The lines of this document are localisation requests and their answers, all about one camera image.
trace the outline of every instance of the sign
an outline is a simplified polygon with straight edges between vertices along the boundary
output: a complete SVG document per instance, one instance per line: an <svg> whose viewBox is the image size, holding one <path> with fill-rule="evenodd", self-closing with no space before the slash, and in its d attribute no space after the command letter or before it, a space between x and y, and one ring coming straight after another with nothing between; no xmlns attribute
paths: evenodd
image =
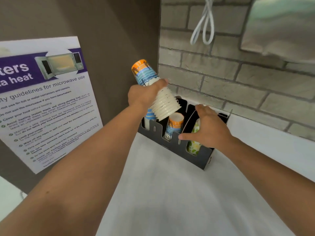
<svg viewBox="0 0 315 236"><path fill-rule="evenodd" d="M0 42L0 139L34 173L102 126L77 37Z"/></svg>

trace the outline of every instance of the brick wall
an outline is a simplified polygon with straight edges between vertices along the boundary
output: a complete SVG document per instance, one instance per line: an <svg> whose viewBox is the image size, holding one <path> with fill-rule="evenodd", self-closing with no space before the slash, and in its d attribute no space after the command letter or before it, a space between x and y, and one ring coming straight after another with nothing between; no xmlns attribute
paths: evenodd
<svg viewBox="0 0 315 236"><path fill-rule="evenodd" d="M204 0L162 0L159 75L183 97L315 141L315 66L240 51L251 0L215 0L215 38L190 45Z"/></svg>

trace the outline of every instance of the wall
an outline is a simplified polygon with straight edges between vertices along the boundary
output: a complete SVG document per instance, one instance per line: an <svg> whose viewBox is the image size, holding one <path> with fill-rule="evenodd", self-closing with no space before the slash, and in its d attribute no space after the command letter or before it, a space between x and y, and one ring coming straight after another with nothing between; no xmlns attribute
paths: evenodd
<svg viewBox="0 0 315 236"><path fill-rule="evenodd" d="M315 66L239 50L251 0L215 0L215 38L190 45L204 0L162 0L159 75L178 95L315 141Z"/></svg>
<svg viewBox="0 0 315 236"><path fill-rule="evenodd" d="M103 124L128 106L131 66L157 69L160 0L0 0L0 41L78 36ZM33 174L0 141L0 176L28 193Z"/></svg>

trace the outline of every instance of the white cable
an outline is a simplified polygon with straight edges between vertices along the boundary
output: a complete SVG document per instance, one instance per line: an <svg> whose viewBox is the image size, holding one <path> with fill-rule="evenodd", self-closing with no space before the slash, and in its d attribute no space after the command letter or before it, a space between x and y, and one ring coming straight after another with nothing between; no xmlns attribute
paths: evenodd
<svg viewBox="0 0 315 236"><path fill-rule="evenodd" d="M206 1L206 5L204 6L203 12L202 12L202 16L200 21L198 22L194 32L191 35L190 38L190 44L193 45L196 43L200 30L201 30L201 25L204 21L204 25L203 25L203 32L202 32L202 40L204 42L204 44L209 45L212 40L213 40L213 36L215 34L215 23L213 21L213 15L212 15L212 3L214 0L205 0ZM208 22L210 21L210 38L207 41L206 40L206 31L207 31L207 25Z"/></svg>

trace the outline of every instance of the right hand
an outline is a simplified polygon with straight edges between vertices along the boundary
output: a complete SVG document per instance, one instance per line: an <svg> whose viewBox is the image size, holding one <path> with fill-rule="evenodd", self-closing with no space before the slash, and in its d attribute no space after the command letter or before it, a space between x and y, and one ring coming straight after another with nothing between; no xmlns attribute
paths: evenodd
<svg viewBox="0 0 315 236"><path fill-rule="evenodd" d="M196 111L200 118L200 129L196 133L182 133L179 135L181 140L191 140L200 144L216 148L218 150L227 141L234 139L226 124L218 117L217 113L202 104L196 105Z"/></svg>

